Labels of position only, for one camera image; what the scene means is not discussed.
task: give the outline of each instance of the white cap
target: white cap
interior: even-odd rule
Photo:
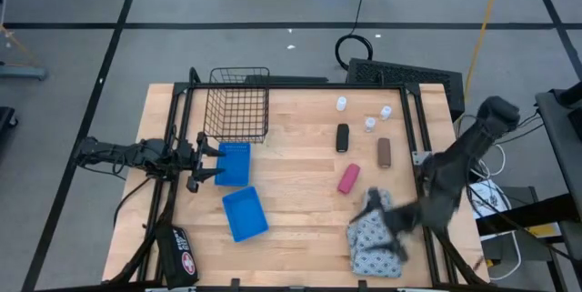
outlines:
[[[368,117],[366,119],[366,131],[371,132],[372,128],[374,128],[375,124],[376,124],[376,120],[373,117]]]
[[[340,96],[337,99],[337,105],[336,105],[337,111],[344,111],[346,109],[346,103],[347,103],[346,98],[344,96]]]
[[[392,114],[392,108],[390,106],[385,106],[382,108],[380,115],[382,116],[382,120],[387,120]]]

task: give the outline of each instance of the gray patterned cloth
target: gray patterned cloth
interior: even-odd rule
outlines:
[[[384,208],[390,208],[390,194],[378,189]],[[369,195],[364,194],[362,209],[366,207]],[[366,250],[391,240],[386,227],[382,224],[379,210],[363,216],[347,227],[347,241],[351,254],[352,271],[356,275],[374,277],[400,277],[402,266],[398,256],[386,250]]]

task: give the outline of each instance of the pink object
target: pink object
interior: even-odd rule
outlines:
[[[350,164],[347,167],[342,180],[339,182],[337,186],[337,190],[343,194],[348,194],[351,191],[352,186],[356,182],[357,175],[360,173],[360,167],[355,164]]]

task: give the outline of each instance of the wire basket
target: wire basket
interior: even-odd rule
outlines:
[[[218,142],[263,143],[269,128],[269,70],[264,67],[215,68],[208,89],[204,131]]]

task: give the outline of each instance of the gray floor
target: gray floor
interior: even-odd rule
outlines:
[[[349,22],[358,0],[135,0],[128,22]],[[564,22],[582,22],[580,0],[552,0]],[[123,0],[8,0],[7,22],[114,23]],[[364,0],[362,22],[479,22],[487,0]],[[542,0],[497,0],[492,21],[549,23]],[[194,66],[203,79],[217,66],[264,65],[273,75],[325,76],[342,82],[333,46],[346,30],[125,30],[99,101],[90,135],[116,143],[133,141],[147,86],[185,80]],[[358,30],[370,39],[375,60],[466,73],[476,30]],[[17,30],[50,71],[44,82],[0,80],[0,105],[13,106],[21,124],[0,158],[0,281],[3,290],[22,285],[55,191],[85,113],[111,38],[110,30]],[[582,32],[569,31],[576,47]],[[363,57],[360,45],[342,47]],[[0,47],[6,62],[24,62]],[[489,31],[481,51],[467,112],[487,96],[503,96],[534,111],[534,95],[578,80],[555,30]],[[535,186],[541,198],[566,192],[547,135],[540,129],[507,144],[501,186]],[[77,170],[55,239],[37,287],[99,282],[122,182]],[[571,269],[565,272],[577,290]],[[501,275],[505,267],[494,268]],[[544,264],[523,265],[499,283],[551,290]]]

